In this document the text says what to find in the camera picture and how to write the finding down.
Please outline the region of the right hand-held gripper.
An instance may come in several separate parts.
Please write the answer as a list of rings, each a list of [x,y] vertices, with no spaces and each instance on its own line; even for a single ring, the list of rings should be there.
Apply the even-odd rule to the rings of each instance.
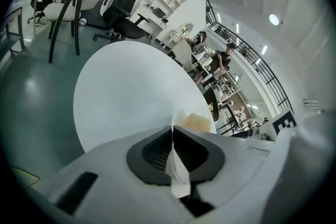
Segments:
[[[296,125],[297,123],[292,110],[285,110],[266,123],[263,123],[260,127],[253,128],[251,135],[248,135],[247,138],[275,141],[281,130],[292,128]]]

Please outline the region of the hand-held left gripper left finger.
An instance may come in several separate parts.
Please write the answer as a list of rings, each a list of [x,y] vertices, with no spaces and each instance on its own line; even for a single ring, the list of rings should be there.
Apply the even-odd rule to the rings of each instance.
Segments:
[[[55,204],[82,172],[93,172],[98,177],[75,218],[87,223],[189,223],[194,216],[170,187],[147,185],[127,166],[132,145],[162,132],[163,128],[153,129],[101,144],[33,188]]]

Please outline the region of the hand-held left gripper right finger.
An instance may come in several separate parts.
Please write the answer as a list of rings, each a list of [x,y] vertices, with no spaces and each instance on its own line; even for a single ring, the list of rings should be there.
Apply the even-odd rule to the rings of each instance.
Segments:
[[[271,141],[174,129],[174,146],[189,173],[191,192],[180,199],[200,217],[232,199],[259,170]]]

